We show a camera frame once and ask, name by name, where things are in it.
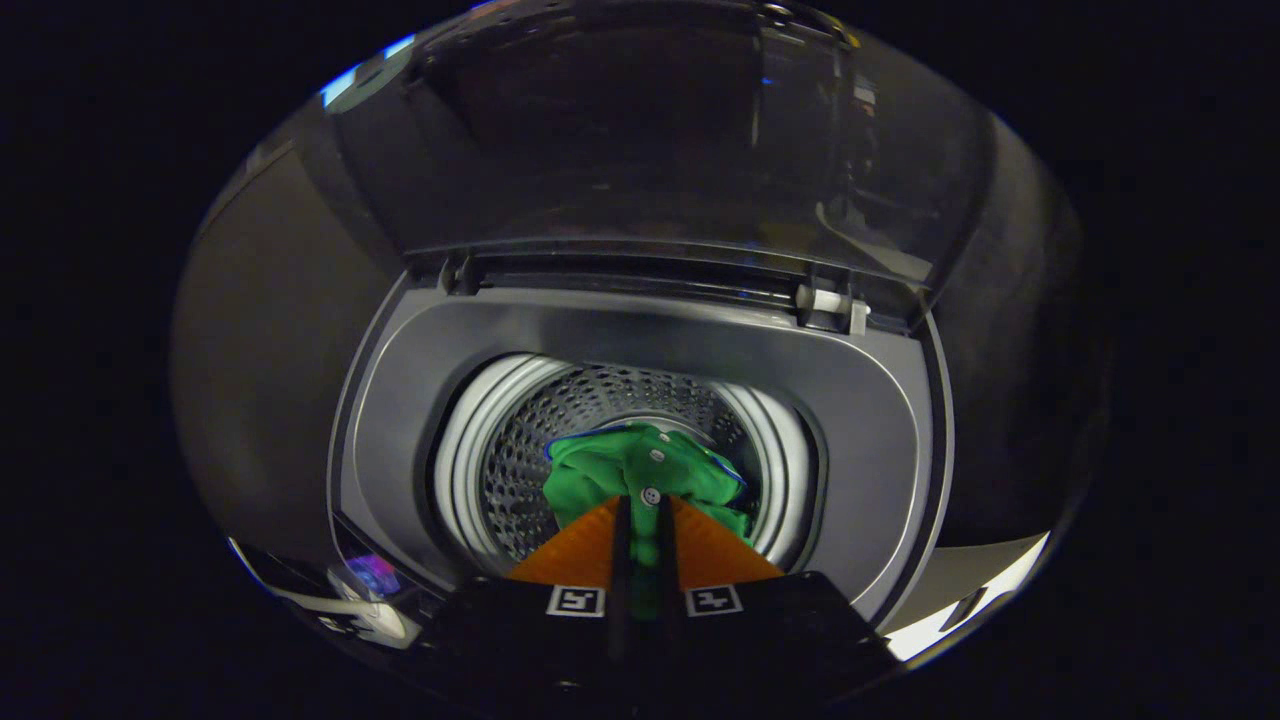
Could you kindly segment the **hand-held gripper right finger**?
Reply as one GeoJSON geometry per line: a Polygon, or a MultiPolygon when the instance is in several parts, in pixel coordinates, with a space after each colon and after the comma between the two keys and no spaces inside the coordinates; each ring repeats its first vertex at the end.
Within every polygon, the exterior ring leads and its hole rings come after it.
{"type": "Polygon", "coordinates": [[[681,701],[844,701],[896,675],[819,571],[785,573],[691,503],[660,502],[658,665],[681,701]]]}

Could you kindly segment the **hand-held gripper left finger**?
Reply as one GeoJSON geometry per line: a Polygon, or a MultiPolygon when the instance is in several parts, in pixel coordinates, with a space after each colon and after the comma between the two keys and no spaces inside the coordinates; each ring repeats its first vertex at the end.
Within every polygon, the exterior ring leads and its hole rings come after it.
{"type": "Polygon", "coordinates": [[[503,575],[475,577],[436,619],[451,666],[486,693],[594,691],[623,662],[632,514],[608,498],[503,575]]]}

